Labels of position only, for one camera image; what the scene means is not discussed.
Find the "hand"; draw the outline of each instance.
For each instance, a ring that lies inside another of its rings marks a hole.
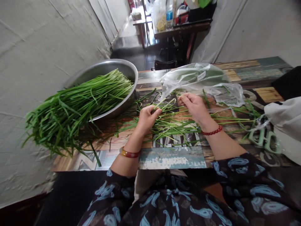
[[[186,106],[189,110],[189,113],[192,115],[192,118],[197,123],[202,123],[202,121],[211,118],[208,113],[203,99],[192,93],[185,93],[178,98],[178,103],[181,106]]]
[[[147,132],[153,127],[157,117],[162,113],[160,108],[157,108],[155,112],[152,112],[154,105],[142,108],[139,115],[139,121],[136,129],[142,133],[147,134]]]

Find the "amber bracelet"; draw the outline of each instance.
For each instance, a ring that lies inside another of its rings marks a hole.
[[[131,153],[131,152],[127,152],[123,149],[123,147],[119,150],[120,154],[127,157],[127,158],[137,158],[141,155],[141,150],[137,153]]]
[[[218,132],[221,132],[222,129],[223,129],[223,127],[221,125],[219,125],[219,128],[217,130],[214,130],[213,132],[205,133],[205,132],[201,131],[201,133],[204,134],[205,136],[209,136],[209,135],[213,135],[213,134],[216,134]]]

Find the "black dress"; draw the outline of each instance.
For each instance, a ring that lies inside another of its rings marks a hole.
[[[268,167],[249,153],[213,163],[228,205],[187,177],[166,174],[132,205],[135,177],[110,169],[79,225],[289,225],[301,211]]]

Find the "water bottle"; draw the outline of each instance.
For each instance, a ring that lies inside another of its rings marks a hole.
[[[166,28],[170,29],[173,25],[173,0],[166,1]]]

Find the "scissors handle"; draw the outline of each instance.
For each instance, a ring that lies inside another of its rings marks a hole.
[[[272,131],[268,132],[267,137],[264,136],[265,133],[265,128],[261,128],[259,133],[259,139],[258,141],[254,139],[254,132],[255,130],[251,131],[250,135],[249,135],[249,140],[251,141],[251,143],[264,148],[266,151],[273,153],[273,154],[281,154],[281,150],[282,150],[282,146],[276,136],[276,134]],[[273,151],[271,149],[271,139],[274,138],[275,139],[275,144],[276,144],[276,150]]]
[[[276,145],[276,151],[273,151],[272,149],[271,149],[271,139],[272,139],[272,137],[274,137],[274,139],[275,139],[275,145]],[[274,133],[274,132],[272,132],[272,131],[270,131],[269,133],[268,133],[268,137],[266,138],[266,144],[264,145],[264,148],[268,151],[268,152],[271,152],[271,153],[273,153],[273,154],[281,154],[281,150],[282,150],[282,146],[281,146],[281,144],[280,144],[280,142],[279,142],[279,140],[278,140],[278,138],[277,138],[277,136],[276,136],[276,134]]]

